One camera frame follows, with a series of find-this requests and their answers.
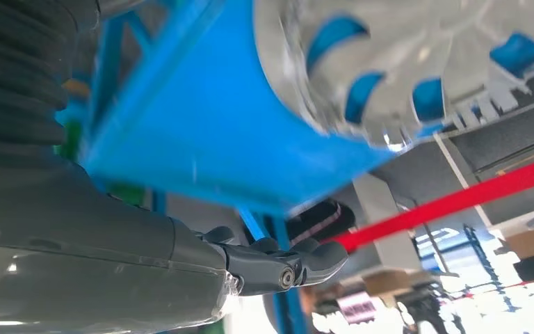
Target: blue plastic part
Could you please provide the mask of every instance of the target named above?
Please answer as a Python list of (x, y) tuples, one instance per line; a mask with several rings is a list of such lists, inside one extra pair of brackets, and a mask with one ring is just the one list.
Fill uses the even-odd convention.
[(312, 40), (306, 57), (306, 69), (312, 70), (318, 60), (335, 45), (355, 37), (368, 35), (369, 32), (359, 21), (349, 16), (335, 17), (323, 25)]
[(517, 78), (534, 66), (534, 42), (522, 33), (514, 33), (507, 42), (490, 52), (490, 58)]
[(267, 82), (252, 1), (188, 1), (108, 110), (83, 160), (108, 180), (283, 216), (394, 153), (316, 133)]
[(438, 78), (422, 81), (412, 92), (416, 116), (421, 122), (442, 120), (445, 116), (443, 106), (443, 86)]
[(263, 221), (260, 221), (259, 219), (257, 219), (257, 217), (254, 214), (252, 214), (249, 210), (239, 209), (238, 214), (241, 216), (241, 218), (245, 222), (245, 225), (249, 229), (249, 232), (252, 235), (253, 239), (260, 240), (269, 235), (267, 233), (267, 229), (265, 229), (265, 225), (263, 224)]
[(363, 112), (373, 92), (375, 85), (384, 78), (383, 73), (368, 73), (355, 80), (347, 96), (347, 105), (345, 107), (345, 120), (354, 124), (361, 124)]
[(150, 54), (152, 48), (152, 37), (140, 17), (132, 11), (124, 15), (124, 19), (129, 24), (134, 38), (140, 46), (144, 55)]
[[(289, 236), (287, 234), (285, 219), (274, 218), (273, 227), (275, 230), (275, 239), (280, 248), (288, 250), (290, 248)], [(308, 334), (308, 326), (306, 324), (306, 316), (302, 311), (300, 304), (300, 294), (297, 289), (290, 289), (285, 294), (285, 303), (287, 304), (288, 314), (282, 315), (282, 321), (289, 321), (292, 328), (292, 334)], [(281, 300), (276, 298), (274, 303), (281, 303)]]

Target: blue metal frame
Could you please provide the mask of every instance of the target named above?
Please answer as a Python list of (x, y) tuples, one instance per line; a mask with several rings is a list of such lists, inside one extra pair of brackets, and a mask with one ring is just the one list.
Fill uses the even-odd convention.
[(118, 91), (123, 36), (123, 17), (110, 19), (102, 24), (101, 41), (95, 59), (95, 74), (91, 82), (88, 119), (83, 131), (87, 141), (90, 141), (95, 127), (104, 117), (113, 96)]
[(480, 260), (480, 263), (484, 267), (484, 270), (486, 270), (486, 272), (492, 279), (492, 282), (494, 283), (494, 286), (496, 287), (497, 292), (503, 297), (503, 300), (505, 304), (507, 305), (508, 311), (509, 312), (516, 311), (517, 308), (512, 305), (510, 298), (507, 296), (506, 291), (504, 290), (504, 287), (502, 283), (500, 282), (498, 275), (494, 271), (494, 268), (492, 268), (492, 265), (490, 264), (490, 261), (488, 260), (488, 257), (486, 256), (486, 253), (484, 252), (484, 249), (482, 248), (482, 245), (480, 244), (480, 240), (478, 240), (478, 237), (476, 236), (476, 232), (474, 231), (474, 229), (470, 228), (469, 226), (464, 226), (464, 233), (466, 234), (466, 237), (470, 241), (470, 245), (473, 248), (476, 255), (478, 256), (478, 259)]

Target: metal pipe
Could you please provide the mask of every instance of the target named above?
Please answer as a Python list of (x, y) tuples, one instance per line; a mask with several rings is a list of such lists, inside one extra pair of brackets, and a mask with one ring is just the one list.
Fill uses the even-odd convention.
[(146, 0), (99, 0), (99, 9), (104, 19), (125, 14)]
[(443, 266), (443, 270), (445, 270), (445, 272), (448, 273), (449, 267), (447, 267), (447, 262), (445, 262), (445, 258), (443, 258), (443, 254), (441, 254), (441, 250), (439, 249), (439, 246), (437, 245), (437, 242), (435, 241), (435, 237), (432, 235), (429, 225), (423, 224), (423, 226), (425, 228), (425, 231), (427, 232), (427, 235), (429, 236), (429, 240), (431, 241), (433, 250), (435, 251), (435, 254), (437, 254), (437, 257), (439, 258), (439, 261), (441, 262), (441, 265)]

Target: metal screw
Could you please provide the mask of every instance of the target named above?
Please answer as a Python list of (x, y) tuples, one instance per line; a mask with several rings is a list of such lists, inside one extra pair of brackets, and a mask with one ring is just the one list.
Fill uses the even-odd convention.
[(293, 285), (294, 274), (290, 267), (283, 270), (280, 276), (280, 286), (282, 289), (288, 290)]

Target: blue slot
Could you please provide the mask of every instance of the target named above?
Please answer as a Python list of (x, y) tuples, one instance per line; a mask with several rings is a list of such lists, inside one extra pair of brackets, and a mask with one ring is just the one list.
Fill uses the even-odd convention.
[(306, 68), (308, 73), (312, 71), (318, 60), (333, 46), (356, 35), (369, 35), (368, 30), (352, 17), (337, 17), (325, 24), (316, 37), (308, 51)]
[(349, 90), (349, 96), (347, 96), (345, 108), (345, 120), (347, 122), (361, 124), (369, 95), (383, 77), (381, 72), (369, 73), (361, 76), (353, 83)]
[(422, 81), (412, 92), (414, 110), (421, 122), (443, 119), (443, 87), (441, 79), (432, 78)]
[(534, 66), (534, 42), (522, 33), (514, 33), (504, 45), (490, 52), (490, 58), (522, 79)]

